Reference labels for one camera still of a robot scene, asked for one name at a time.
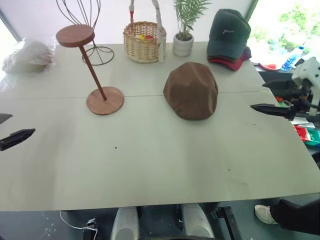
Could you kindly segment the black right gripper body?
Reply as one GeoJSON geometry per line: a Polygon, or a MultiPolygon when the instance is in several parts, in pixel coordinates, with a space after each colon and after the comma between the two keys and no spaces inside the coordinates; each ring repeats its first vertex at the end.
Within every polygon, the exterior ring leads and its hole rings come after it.
{"type": "Polygon", "coordinates": [[[307,118],[314,116],[314,108],[307,95],[295,93],[291,97],[291,103],[297,109],[296,117],[307,118]]]}

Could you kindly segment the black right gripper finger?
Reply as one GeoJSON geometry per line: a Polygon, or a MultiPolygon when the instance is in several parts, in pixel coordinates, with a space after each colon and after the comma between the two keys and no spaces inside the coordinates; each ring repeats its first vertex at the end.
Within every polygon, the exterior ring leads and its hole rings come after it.
{"type": "Polygon", "coordinates": [[[257,112],[260,112],[266,115],[283,117],[289,121],[292,121],[295,118],[297,113],[297,108],[294,105],[291,105],[288,107],[281,107],[281,106],[275,106],[273,104],[259,103],[259,104],[252,104],[250,107],[257,112]]]}
{"type": "Polygon", "coordinates": [[[272,93],[276,94],[292,94],[300,92],[293,80],[271,80],[265,82],[262,86],[269,88],[272,93]]]}

